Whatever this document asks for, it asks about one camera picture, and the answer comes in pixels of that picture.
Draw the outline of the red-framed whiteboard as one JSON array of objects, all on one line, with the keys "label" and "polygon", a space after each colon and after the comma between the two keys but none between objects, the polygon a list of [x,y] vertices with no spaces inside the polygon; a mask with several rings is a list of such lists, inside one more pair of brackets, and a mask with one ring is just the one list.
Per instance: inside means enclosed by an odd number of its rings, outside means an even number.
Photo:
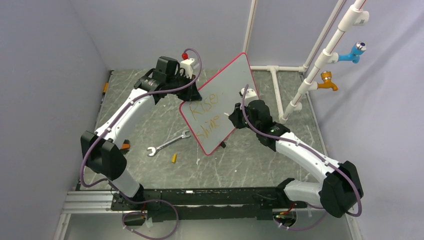
[{"label": "red-framed whiteboard", "polygon": [[224,113],[234,111],[235,104],[241,102],[239,91],[246,85],[257,89],[248,56],[242,52],[198,88],[201,101],[185,101],[179,106],[205,155],[211,155],[235,130]]}]

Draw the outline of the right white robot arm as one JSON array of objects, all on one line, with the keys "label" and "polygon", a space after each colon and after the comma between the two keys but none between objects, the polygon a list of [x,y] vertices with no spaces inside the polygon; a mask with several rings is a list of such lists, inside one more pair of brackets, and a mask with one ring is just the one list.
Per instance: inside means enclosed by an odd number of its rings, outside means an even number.
[{"label": "right white robot arm", "polygon": [[247,105],[236,103],[228,119],[236,129],[253,131],[262,145],[293,160],[316,179],[316,182],[284,180],[275,194],[280,207],[303,202],[336,218],[362,214],[364,191],[352,162],[339,162],[300,140],[289,128],[273,120],[263,100],[253,100]]}]

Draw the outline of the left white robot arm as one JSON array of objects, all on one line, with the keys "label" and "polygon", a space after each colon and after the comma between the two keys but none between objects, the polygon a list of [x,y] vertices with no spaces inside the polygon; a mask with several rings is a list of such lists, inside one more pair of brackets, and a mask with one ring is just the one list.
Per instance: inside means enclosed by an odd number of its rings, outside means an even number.
[{"label": "left white robot arm", "polygon": [[143,186],[127,170],[127,159],[121,147],[137,122],[168,94],[176,95],[185,102],[202,100],[196,87],[198,76],[195,69],[202,69],[200,57],[184,59],[161,56],[156,66],[137,80],[130,95],[119,109],[94,132],[86,131],[80,138],[83,162],[79,180],[83,187],[90,188],[100,183],[86,183],[84,170],[103,175],[102,181],[111,185],[124,196],[124,204],[131,210],[144,203]]}]

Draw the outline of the yellow marker cap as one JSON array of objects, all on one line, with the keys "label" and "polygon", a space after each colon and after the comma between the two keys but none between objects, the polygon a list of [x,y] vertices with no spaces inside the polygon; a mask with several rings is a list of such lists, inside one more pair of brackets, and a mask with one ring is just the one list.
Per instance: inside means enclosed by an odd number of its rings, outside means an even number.
[{"label": "yellow marker cap", "polygon": [[177,160],[177,154],[175,153],[175,154],[172,156],[171,162],[172,162],[173,164],[175,164],[175,163],[176,163],[176,160]]}]

